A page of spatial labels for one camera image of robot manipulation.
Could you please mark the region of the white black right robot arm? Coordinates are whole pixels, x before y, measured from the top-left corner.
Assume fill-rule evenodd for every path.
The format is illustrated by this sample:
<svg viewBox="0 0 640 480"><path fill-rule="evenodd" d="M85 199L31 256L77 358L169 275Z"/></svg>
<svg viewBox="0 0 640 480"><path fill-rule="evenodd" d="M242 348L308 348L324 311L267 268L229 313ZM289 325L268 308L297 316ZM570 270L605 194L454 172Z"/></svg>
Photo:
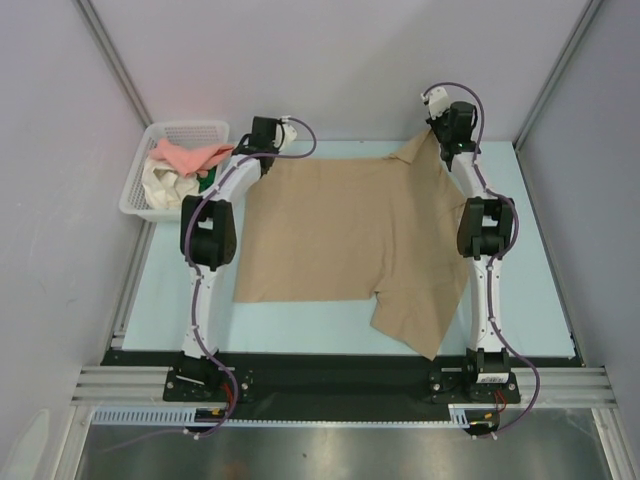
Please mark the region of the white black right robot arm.
<svg viewBox="0 0 640 480"><path fill-rule="evenodd" d="M504 409L520 401L500 320L502 257L511 246L514 213L509 202L490 193L480 168L479 143L472 139L478 122L476 106L451 101L442 89L426 95L427 124L435 134L440 158L466 197L456 248L469 268L472 324L462 371L455 380L443 374L431 388L450 390L455 400L493 403Z"/></svg>

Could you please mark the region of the beige t shirt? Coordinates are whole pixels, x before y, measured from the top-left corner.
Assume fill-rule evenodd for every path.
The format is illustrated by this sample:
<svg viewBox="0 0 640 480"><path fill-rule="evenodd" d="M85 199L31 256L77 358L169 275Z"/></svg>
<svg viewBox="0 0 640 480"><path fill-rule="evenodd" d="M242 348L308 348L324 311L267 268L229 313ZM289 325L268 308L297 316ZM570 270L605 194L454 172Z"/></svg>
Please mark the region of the beige t shirt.
<svg viewBox="0 0 640 480"><path fill-rule="evenodd" d="M234 298L375 299L372 326L433 358L467 284L464 203L430 132L383 157L279 159L246 197Z"/></svg>

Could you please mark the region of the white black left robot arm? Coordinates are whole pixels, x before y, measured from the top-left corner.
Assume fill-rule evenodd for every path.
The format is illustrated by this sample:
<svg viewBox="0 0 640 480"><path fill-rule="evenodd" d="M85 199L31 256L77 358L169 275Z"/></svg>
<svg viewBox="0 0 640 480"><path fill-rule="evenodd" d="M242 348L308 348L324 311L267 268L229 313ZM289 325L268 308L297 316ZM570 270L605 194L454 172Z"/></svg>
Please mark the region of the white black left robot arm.
<svg viewBox="0 0 640 480"><path fill-rule="evenodd" d="M166 401L219 401L220 392L230 392L224 370L208 356L218 347L210 321L221 317L222 284L237 251L234 206L268 173L285 146L287 123L285 117L256 116L217 168L212 186L182 202L180 251L189 266L191 302L182 350L167 375Z"/></svg>

